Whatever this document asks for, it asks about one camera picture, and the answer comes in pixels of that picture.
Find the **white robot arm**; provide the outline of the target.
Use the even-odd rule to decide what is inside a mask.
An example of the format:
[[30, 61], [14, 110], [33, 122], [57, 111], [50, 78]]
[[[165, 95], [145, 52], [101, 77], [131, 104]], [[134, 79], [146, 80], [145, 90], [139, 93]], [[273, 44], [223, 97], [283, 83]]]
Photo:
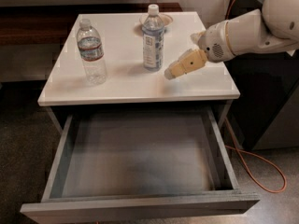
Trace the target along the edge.
[[299, 0], [264, 0], [260, 9], [214, 24], [191, 35], [189, 49], [164, 71], [174, 79], [205, 66], [247, 54], [299, 49]]

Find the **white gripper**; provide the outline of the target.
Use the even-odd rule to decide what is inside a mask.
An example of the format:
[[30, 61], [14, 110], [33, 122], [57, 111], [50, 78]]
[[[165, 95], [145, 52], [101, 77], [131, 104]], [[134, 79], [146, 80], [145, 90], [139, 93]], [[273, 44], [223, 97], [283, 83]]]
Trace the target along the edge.
[[188, 49], [164, 71], [166, 79], [174, 79], [203, 68], [207, 59], [213, 63], [226, 62], [234, 58], [227, 38], [227, 23], [214, 24], [204, 32], [191, 34], [193, 44], [200, 49]]

